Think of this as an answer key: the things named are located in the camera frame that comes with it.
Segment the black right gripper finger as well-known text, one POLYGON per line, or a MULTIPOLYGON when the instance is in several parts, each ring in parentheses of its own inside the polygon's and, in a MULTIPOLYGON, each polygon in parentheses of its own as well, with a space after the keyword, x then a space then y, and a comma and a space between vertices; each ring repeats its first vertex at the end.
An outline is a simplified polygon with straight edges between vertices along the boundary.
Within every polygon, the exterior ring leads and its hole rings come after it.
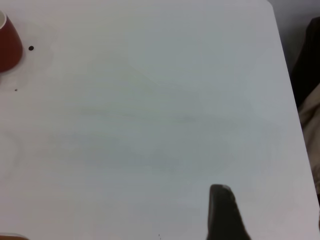
POLYGON ((209 189, 207 218, 208 240, 249 240, 235 195, 223 184, 213 184, 209 189))

